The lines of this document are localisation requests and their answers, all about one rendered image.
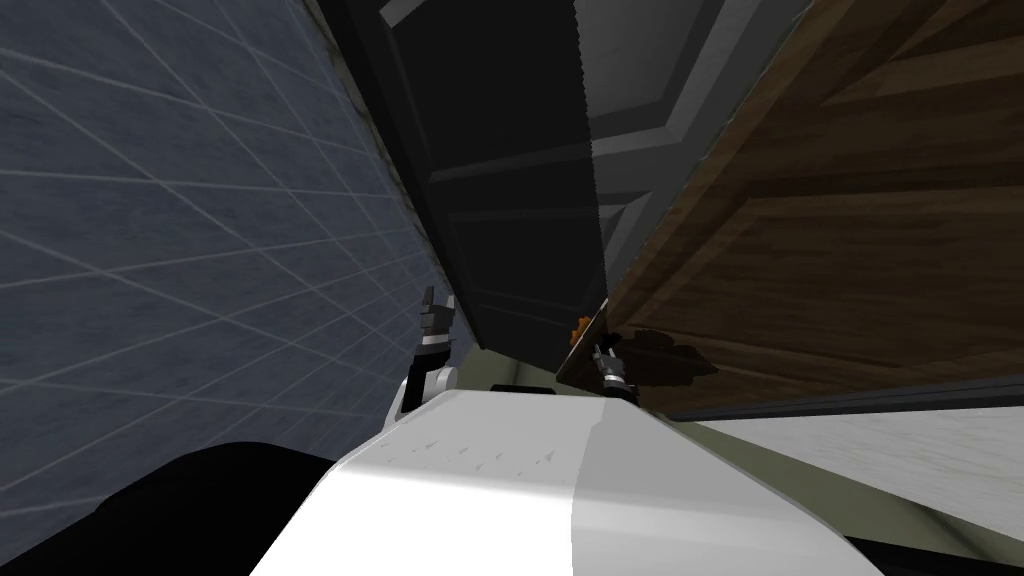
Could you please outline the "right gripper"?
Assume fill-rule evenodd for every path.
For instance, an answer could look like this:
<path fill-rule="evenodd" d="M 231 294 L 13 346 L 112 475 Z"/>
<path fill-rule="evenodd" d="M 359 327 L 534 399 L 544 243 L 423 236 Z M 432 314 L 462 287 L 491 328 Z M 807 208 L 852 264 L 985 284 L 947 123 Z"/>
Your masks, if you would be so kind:
<path fill-rule="evenodd" d="M 617 332 L 605 333 L 594 345 L 594 352 L 592 353 L 591 358 L 595 362 L 598 372 L 602 376 L 625 375 L 624 362 L 622 359 L 617 358 L 614 353 L 614 345 L 621 339 L 622 335 Z"/>

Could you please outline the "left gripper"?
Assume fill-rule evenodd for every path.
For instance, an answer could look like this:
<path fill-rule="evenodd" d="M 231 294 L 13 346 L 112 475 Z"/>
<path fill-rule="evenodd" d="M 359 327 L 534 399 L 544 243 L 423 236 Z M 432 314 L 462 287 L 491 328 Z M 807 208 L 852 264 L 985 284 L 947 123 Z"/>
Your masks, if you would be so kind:
<path fill-rule="evenodd" d="M 420 314 L 422 338 L 424 340 L 449 340 L 450 330 L 456 314 L 456 299 L 449 294 L 444 308 L 435 308 L 435 288 L 427 286 L 423 297 L 423 312 Z"/>

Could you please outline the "dark grey panelled door leaf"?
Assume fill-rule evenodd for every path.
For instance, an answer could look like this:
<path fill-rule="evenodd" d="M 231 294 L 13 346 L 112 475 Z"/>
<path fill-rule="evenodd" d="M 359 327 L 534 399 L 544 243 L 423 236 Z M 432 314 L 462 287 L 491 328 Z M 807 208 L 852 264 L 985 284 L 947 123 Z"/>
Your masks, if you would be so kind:
<path fill-rule="evenodd" d="M 313 0 L 482 349 L 556 372 L 814 0 Z"/>

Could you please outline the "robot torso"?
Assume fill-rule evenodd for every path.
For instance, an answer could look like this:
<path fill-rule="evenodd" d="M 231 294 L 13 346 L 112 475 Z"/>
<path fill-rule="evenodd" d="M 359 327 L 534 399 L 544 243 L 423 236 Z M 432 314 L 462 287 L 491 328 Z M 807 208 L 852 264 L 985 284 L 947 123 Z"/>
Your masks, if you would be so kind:
<path fill-rule="evenodd" d="M 882 576 L 620 399 L 447 390 L 319 480 L 251 576 Z"/>

